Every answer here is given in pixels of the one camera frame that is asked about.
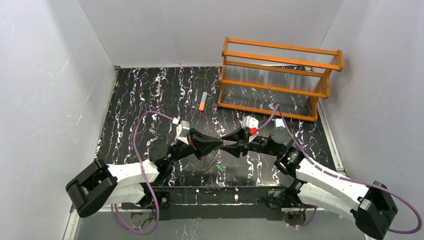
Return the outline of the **green headed key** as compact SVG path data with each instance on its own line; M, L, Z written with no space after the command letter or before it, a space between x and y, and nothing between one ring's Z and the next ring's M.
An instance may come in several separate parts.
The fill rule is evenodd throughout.
M218 166L218 169L219 169L219 171L221 172L221 173L223 173L224 172L224 169L223 169L223 167L219 164Z

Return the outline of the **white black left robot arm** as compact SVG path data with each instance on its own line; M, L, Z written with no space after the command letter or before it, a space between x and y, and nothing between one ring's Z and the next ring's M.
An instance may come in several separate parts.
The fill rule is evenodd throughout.
M97 213L102 207L121 203L143 205L153 200L147 184L160 182L171 172L175 162L194 155L207 156L223 144L220 138L207 136L194 128L174 143L156 139L148 159L130 164L107 164L99 159L75 176L65 190L81 218Z

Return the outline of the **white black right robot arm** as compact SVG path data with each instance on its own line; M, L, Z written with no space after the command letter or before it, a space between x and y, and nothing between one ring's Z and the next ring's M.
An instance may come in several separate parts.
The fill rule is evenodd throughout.
M398 213L383 183L375 181L373 186L365 186L309 162L283 127L274 128L268 137L258 135L255 128L239 127L222 140L233 142L221 149L235 157L249 151L275 156L274 166L295 179L286 191L287 199L338 214L373 239L384 239Z

